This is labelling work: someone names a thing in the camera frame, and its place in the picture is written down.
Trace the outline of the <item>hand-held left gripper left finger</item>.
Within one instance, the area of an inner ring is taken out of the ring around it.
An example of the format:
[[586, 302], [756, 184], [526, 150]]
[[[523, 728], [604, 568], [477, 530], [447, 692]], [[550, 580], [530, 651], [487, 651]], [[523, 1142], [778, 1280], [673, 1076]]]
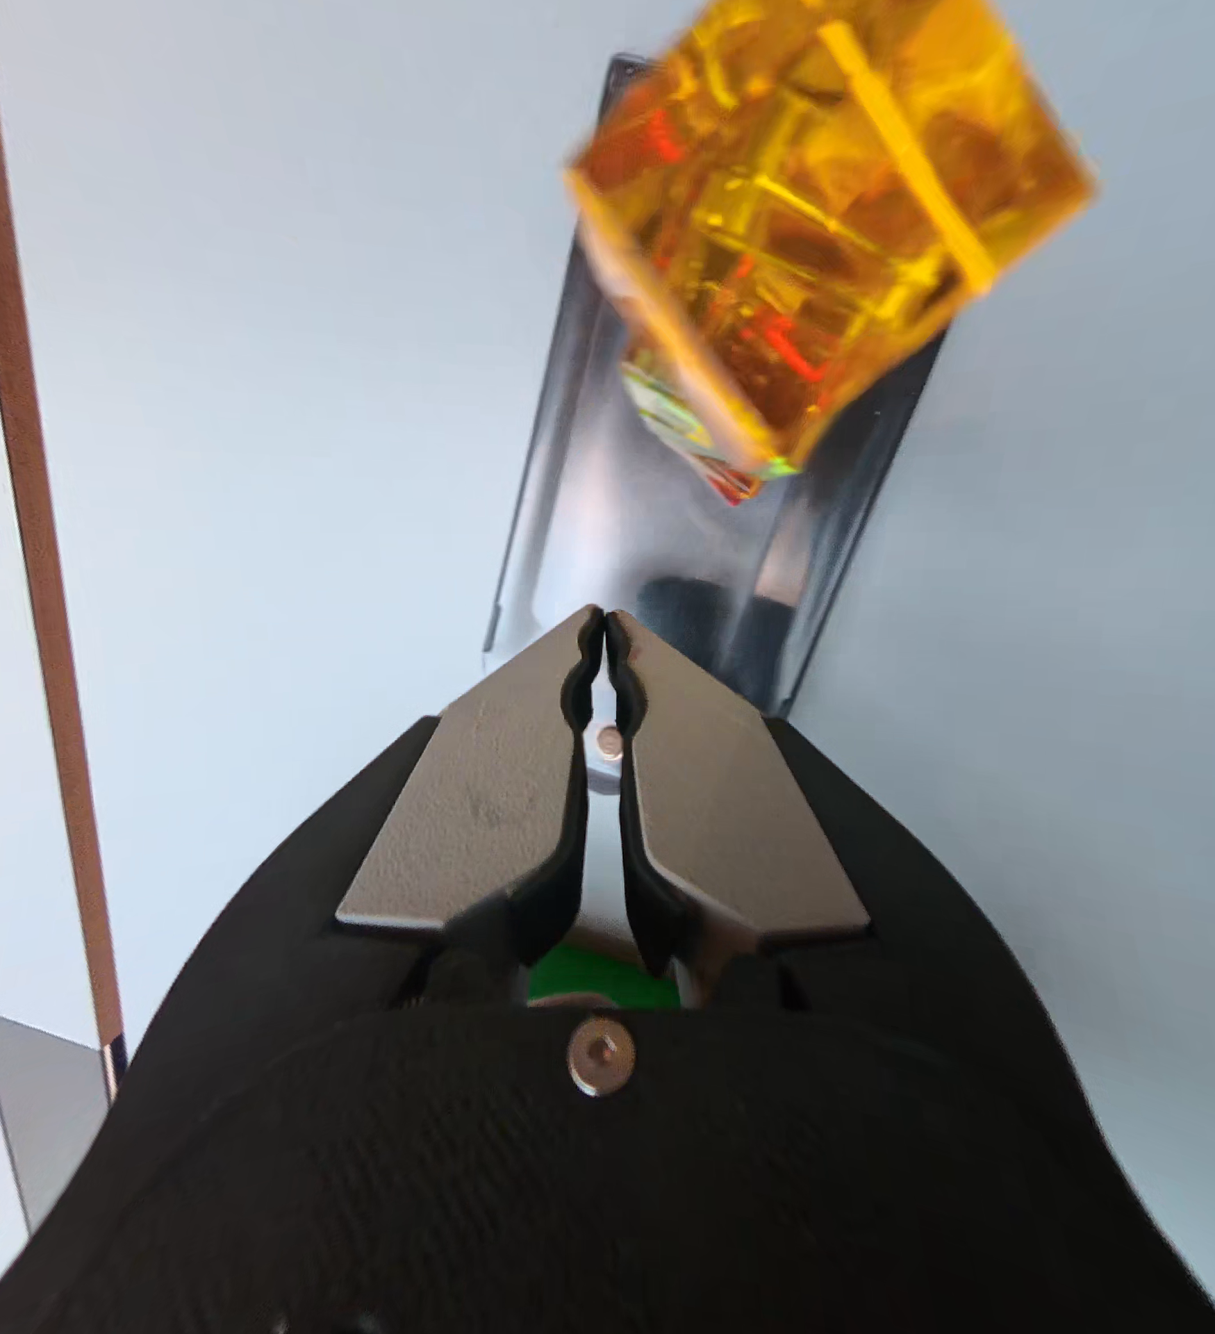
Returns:
[[335, 918], [530, 967], [580, 914], [584, 730], [604, 611], [584, 605], [437, 718]]

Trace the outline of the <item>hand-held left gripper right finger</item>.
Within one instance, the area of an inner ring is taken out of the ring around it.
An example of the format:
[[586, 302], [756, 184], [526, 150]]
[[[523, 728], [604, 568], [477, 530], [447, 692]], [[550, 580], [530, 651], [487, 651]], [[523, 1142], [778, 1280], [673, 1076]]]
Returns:
[[766, 716], [625, 611], [606, 619], [625, 912], [651, 973], [857, 940], [871, 914]]

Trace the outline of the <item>clear acrylic tray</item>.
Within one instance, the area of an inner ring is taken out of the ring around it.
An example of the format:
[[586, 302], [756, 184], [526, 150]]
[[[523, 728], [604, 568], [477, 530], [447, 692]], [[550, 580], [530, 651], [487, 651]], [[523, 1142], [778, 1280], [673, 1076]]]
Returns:
[[804, 473], [730, 506], [629, 403], [625, 326], [574, 239], [483, 675], [596, 603], [790, 718], [942, 342], [857, 399]]

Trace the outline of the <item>orange transparent cube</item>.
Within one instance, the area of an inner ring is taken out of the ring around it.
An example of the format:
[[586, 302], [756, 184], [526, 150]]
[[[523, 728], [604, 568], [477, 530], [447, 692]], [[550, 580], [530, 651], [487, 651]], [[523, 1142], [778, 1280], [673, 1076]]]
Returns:
[[992, 2], [709, 2], [566, 186], [631, 405], [730, 504], [1096, 192]]

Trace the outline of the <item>white desk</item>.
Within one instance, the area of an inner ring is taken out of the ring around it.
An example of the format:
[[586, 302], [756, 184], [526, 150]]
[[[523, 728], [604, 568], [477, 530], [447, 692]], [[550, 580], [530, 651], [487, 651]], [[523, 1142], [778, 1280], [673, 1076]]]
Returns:
[[[133, 1049], [479, 677], [610, 57], [697, 2], [0, 2]], [[794, 708], [984, 906], [1215, 1296], [1215, 2], [1001, 2], [1098, 198], [970, 306]]]

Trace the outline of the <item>green cloth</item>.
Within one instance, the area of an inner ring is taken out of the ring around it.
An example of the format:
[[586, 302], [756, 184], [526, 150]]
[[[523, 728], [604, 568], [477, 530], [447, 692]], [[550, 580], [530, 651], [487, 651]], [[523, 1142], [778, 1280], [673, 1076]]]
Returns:
[[651, 975], [637, 960], [596, 946], [562, 942], [528, 971], [528, 1005], [616, 1005], [621, 1009], [681, 1009], [675, 977]]

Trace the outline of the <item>grey metal panel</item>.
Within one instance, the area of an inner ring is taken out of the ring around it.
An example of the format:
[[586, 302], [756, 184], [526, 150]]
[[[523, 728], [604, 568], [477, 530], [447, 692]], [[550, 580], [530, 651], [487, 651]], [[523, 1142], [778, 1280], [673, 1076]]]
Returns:
[[0, 1015], [0, 1132], [28, 1235], [63, 1195], [107, 1110], [97, 1047]]

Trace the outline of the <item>brown wooden strip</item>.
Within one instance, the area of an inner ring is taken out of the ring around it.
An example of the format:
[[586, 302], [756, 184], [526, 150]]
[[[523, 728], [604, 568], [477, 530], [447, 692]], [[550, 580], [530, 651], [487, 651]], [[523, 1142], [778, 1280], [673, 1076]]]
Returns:
[[129, 1049], [2, 118], [0, 425], [50, 722], [56, 781], [61, 797], [71, 880], [77, 898], [93, 1021], [101, 1049], [103, 1082], [105, 1094], [113, 1102], [129, 1064]]

